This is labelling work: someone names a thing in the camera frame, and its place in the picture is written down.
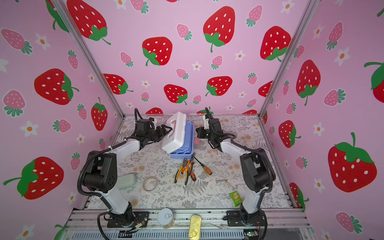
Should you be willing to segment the white pink blue tool box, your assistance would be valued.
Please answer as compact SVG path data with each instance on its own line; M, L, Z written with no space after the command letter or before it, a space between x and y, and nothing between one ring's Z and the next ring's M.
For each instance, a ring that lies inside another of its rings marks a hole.
M187 121L186 114L177 112L167 120L166 126L172 130L163 138L162 149L172 159L190 159L194 154L194 124Z

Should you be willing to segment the orange black combination pliers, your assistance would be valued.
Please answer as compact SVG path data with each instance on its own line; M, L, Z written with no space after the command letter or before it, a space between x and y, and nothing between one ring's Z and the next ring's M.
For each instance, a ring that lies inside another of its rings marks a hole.
M187 160L187 166L186 166L186 180L185 180L185 186L188 184L188 180L189 178L192 179L193 182L195 182L197 179L196 179L196 176L193 172L193 166L194 166L194 159L195 159L195 153L193 153L192 157Z

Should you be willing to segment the orange needle nose pliers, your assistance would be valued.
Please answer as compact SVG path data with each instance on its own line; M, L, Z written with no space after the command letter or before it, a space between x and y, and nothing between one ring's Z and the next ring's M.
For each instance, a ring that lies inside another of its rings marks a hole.
M175 180L174 180L175 184L178 182L178 178L179 178L180 174L183 174L184 172L186 172L186 173L188 172L187 162L188 162L188 160L184 159L183 163L182 163L182 166L179 167L179 169L178 169L178 171L177 171L177 173L175 175Z

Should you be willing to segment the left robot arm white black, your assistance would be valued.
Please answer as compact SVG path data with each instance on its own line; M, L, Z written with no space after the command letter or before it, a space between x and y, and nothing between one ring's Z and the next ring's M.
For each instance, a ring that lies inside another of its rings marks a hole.
M155 126L154 118L136 120L133 133L124 140L103 151L92 151L80 171L78 192L83 196L96 196L107 206L106 214L124 227L134 222L132 205L117 187L118 162L130 154L142 150L146 145L160 142L173 127Z

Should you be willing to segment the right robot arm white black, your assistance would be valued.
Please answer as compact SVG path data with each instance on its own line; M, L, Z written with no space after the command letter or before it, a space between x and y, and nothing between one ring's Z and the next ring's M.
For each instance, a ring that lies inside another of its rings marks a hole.
M207 139L213 149L238 158L241 163L243 179L248 187L246 197L240 206L239 219L251 225L257 218L265 218L261 210L264 195L273 189L276 174L262 148L250 149L235 142L237 136L224 133L219 119L209 114L203 117L204 126L196 130L199 139Z

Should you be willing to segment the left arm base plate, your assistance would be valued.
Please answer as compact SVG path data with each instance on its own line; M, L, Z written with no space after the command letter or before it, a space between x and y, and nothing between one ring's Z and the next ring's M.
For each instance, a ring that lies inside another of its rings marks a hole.
M107 228L128 228L131 229L139 225L139 228L146 228L149 220L150 212L147 211L134 211L128 215L112 216L107 224Z

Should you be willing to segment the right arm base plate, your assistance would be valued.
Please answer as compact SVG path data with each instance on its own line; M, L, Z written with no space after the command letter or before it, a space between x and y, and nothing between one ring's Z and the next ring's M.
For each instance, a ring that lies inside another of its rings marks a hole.
M262 210L253 214L248 214L243 210L227 211L223 220L227 221L229 227L265 227L268 225L266 214Z

